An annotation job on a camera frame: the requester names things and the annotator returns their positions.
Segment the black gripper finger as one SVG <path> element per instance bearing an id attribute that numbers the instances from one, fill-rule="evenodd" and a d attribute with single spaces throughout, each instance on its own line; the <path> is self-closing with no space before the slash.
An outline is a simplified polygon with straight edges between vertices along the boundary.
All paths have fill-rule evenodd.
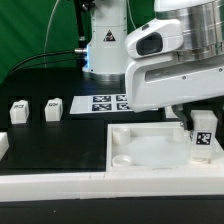
<path id="1" fill-rule="evenodd" d="M 182 104 L 172 106 L 173 113 L 182 122 L 183 128 L 187 131 L 193 130 L 193 120 L 190 113 L 184 108 Z"/>

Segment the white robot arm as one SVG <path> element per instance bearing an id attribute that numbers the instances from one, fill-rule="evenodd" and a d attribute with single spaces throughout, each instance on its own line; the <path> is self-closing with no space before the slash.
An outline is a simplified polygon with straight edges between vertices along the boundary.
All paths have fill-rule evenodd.
<path id="1" fill-rule="evenodd" d="M 127 0 L 84 0 L 92 38 L 84 75 L 123 78 L 135 112 L 170 106 L 194 130 L 185 103 L 224 95 L 224 0 L 154 0 L 155 18 L 127 31 Z"/>

